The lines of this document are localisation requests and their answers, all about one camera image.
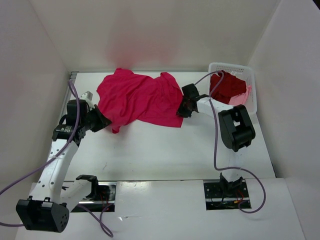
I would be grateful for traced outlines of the magenta t shirt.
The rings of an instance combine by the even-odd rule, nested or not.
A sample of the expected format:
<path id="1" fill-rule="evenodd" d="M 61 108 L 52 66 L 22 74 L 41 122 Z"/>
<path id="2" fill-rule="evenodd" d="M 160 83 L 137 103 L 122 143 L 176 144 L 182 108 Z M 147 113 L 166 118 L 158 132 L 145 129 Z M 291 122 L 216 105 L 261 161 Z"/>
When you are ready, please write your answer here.
<path id="1" fill-rule="evenodd" d="M 111 121 L 111 131 L 139 120 L 162 127 L 180 128 L 177 115 L 183 94 L 176 79 L 168 72 L 156 78 L 117 68 L 97 87 L 98 109 Z"/>

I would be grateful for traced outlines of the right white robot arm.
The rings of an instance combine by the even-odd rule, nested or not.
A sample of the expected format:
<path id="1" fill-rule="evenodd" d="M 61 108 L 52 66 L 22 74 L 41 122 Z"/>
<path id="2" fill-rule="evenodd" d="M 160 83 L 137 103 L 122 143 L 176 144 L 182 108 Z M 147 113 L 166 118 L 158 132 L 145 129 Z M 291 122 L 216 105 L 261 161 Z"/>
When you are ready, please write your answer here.
<path id="1" fill-rule="evenodd" d="M 252 140 L 256 137 L 251 118 L 243 104 L 227 106 L 224 103 L 214 105 L 214 99 L 207 94 L 199 94 L 195 84 L 182 87 L 182 102 L 177 115 L 190 118 L 192 112 L 205 114 L 214 120 L 214 152 L 213 167 L 220 172 L 219 191 L 225 197 L 232 196 L 242 184 L 242 166 L 245 154 Z M 224 167 L 217 166 L 218 141 L 222 140 L 228 149 L 228 163 Z"/>

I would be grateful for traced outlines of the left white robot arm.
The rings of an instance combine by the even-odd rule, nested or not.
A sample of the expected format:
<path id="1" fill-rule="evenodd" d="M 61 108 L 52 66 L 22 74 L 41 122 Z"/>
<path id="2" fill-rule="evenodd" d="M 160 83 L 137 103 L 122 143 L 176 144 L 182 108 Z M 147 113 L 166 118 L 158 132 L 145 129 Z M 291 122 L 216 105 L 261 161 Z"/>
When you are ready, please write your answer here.
<path id="1" fill-rule="evenodd" d="M 47 165 L 29 197 L 20 199 L 16 205 L 16 212 L 27 230 L 61 233 L 67 227 L 70 212 L 82 199 L 94 200 L 100 196 L 94 175 L 82 174 L 70 186 L 63 184 L 86 132 L 95 133 L 110 124 L 92 103 L 90 92 L 67 103 L 66 114 L 53 131 Z"/>

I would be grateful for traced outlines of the dark red t shirt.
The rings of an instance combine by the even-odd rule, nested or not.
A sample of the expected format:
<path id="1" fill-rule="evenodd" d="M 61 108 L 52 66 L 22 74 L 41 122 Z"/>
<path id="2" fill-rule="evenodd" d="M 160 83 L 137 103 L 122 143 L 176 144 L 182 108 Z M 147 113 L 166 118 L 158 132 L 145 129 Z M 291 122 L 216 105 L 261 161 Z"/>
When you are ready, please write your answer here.
<path id="1" fill-rule="evenodd" d="M 210 96 L 223 104 L 229 104 L 231 97 L 246 92 L 246 82 L 222 70 L 210 77 Z"/>

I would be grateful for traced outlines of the light pink t shirt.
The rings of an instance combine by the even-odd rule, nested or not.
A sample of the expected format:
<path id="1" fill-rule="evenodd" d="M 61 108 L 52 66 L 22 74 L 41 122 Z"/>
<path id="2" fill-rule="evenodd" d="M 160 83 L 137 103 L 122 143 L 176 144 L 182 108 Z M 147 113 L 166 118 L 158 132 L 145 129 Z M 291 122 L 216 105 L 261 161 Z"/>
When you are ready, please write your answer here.
<path id="1" fill-rule="evenodd" d="M 241 93 L 239 95 L 235 95 L 231 97 L 228 104 L 232 106 L 244 105 L 248 100 L 251 90 L 252 90 L 252 86 L 251 85 L 247 86 L 245 93 Z"/>

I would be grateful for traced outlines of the white plastic basket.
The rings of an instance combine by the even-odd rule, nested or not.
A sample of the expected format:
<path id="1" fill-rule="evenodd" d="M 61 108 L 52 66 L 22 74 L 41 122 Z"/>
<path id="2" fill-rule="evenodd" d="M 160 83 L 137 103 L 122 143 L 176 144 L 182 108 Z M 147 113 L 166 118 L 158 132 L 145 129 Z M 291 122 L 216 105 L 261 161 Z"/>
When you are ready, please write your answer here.
<path id="1" fill-rule="evenodd" d="M 212 62 L 208 71 L 222 71 L 224 77 L 222 83 L 211 93 L 211 97 L 219 104 L 228 107 L 239 104 L 245 105 L 250 115 L 257 112 L 257 94 L 254 71 L 238 64 Z"/>

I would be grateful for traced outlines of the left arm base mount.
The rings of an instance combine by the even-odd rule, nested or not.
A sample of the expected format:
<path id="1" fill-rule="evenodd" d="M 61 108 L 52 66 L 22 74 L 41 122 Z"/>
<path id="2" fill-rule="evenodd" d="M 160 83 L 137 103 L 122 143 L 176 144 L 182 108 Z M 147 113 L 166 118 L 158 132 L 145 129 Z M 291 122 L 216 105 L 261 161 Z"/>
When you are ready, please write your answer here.
<path id="1" fill-rule="evenodd" d="M 100 213 L 104 208 L 106 208 L 106 213 L 114 212 L 117 182 L 99 181 L 98 185 L 99 187 L 95 196 L 85 197 L 78 204 L 93 213 Z"/>

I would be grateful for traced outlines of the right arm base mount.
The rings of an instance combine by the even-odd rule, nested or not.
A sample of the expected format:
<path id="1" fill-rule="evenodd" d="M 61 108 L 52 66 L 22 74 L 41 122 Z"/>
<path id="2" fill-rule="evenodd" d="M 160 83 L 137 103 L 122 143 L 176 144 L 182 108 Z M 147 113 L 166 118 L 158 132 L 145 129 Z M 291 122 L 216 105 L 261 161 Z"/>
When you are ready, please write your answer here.
<path id="1" fill-rule="evenodd" d="M 239 204 L 245 210 L 252 208 L 247 183 L 244 180 L 231 192 L 222 190 L 218 180 L 204 181 L 203 188 L 207 211 L 235 210 L 239 208 Z"/>

